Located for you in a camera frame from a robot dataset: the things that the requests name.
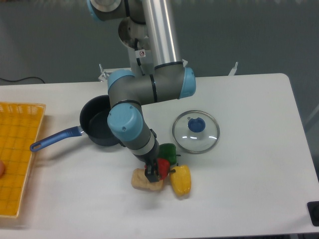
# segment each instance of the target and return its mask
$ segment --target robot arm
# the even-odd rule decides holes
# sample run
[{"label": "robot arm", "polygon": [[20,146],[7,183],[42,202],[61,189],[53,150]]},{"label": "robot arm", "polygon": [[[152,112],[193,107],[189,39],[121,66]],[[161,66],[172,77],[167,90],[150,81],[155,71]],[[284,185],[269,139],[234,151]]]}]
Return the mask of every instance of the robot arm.
[{"label": "robot arm", "polygon": [[112,109],[108,126],[139,160],[145,162],[148,180],[156,182],[159,180],[159,143],[144,121],[142,105],[192,96],[196,89],[192,69],[183,67],[170,1],[88,0],[88,6],[100,20],[129,17],[135,24],[146,25],[154,72],[136,76],[132,71],[118,70],[110,75],[108,92]]}]

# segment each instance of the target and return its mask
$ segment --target cable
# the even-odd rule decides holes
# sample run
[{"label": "cable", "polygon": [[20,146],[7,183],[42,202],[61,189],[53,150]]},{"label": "cable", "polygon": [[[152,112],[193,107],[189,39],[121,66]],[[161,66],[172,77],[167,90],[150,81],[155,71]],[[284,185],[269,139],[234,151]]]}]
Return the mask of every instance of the cable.
[{"label": "cable", "polygon": [[38,79],[38,80],[40,80],[42,83],[45,84],[45,81],[44,81],[44,80],[42,80],[40,77],[36,77],[36,76],[25,77],[25,78],[22,78],[22,79],[19,79],[19,80],[15,80],[15,81],[6,80],[6,79],[0,77],[0,80],[6,81],[6,82],[19,82],[19,81],[24,81],[24,80],[27,80],[27,79]]}]

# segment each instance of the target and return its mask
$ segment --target white table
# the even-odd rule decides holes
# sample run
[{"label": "white table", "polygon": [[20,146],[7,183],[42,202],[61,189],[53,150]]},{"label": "white table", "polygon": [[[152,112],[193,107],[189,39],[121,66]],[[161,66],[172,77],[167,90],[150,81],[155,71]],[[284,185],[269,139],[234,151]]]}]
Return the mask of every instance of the white table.
[{"label": "white table", "polygon": [[[47,105],[39,138],[79,124],[105,83],[0,87],[0,101]],[[126,148],[104,148],[87,136],[39,151],[20,218],[0,219],[1,239],[195,238],[319,232],[307,202],[319,186],[287,76],[197,78],[191,98],[143,106],[159,143],[187,110],[212,114],[221,137],[210,152],[182,154],[192,175],[188,198],[131,187],[142,168]]]}]

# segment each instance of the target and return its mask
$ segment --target black nonstick pan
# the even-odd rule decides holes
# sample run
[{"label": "black nonstick pan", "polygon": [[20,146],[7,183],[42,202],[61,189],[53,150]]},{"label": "black nonstick pan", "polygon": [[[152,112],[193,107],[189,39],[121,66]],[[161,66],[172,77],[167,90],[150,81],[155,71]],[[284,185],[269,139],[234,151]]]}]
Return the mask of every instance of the black nonstick pan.
[{"label": "black nonstick pan", "polygon": [[101,146],[113,146],[120,141],[112,134],[107,118],[111,110],[108,95],[98,96],[85,104],[80,113],[80,126],[67,128],[59,133],[44,138],[30,146],[30,150],[37,152],[58,141],[69,137],[87,134],[96,144]]}]

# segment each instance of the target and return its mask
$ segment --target blue pan handle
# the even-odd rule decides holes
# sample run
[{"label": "blue pan handle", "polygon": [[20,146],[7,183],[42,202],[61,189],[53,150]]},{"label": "blue pan handle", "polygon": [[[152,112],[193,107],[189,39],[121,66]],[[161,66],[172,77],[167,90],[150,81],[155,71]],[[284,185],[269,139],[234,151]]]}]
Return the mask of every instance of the blue pan handle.
[{"label": "blue pan handle", "polygon": [[67,128],[59,133],[56,133],[54,135],[51,135],[47,138],[44,138],[38,142],[33,143],[30,146],[30,150],[32,152],[37,152],[40,149],[43,149],[45,147],[48,147],[49,145],[52,145],[60,140],[63,140],[65,138],[69,138],[69,137],[78,137],[84,134],[83,129],[81,128],[81,126],[75,126],[72,128]]}]

